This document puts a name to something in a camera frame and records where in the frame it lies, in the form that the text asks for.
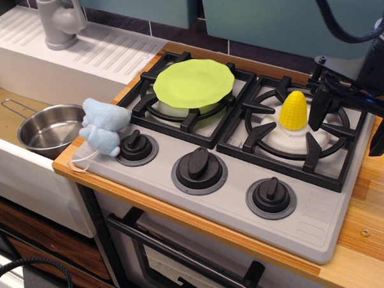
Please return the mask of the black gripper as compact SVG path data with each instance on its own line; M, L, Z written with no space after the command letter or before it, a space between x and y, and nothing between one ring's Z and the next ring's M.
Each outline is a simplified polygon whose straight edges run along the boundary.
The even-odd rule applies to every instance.
M318 130L325 116L339 102L384 118L384 53L346 60L317 56L307 82L313 99L308 125ZM371 140L369 155L384 154L384 119Z

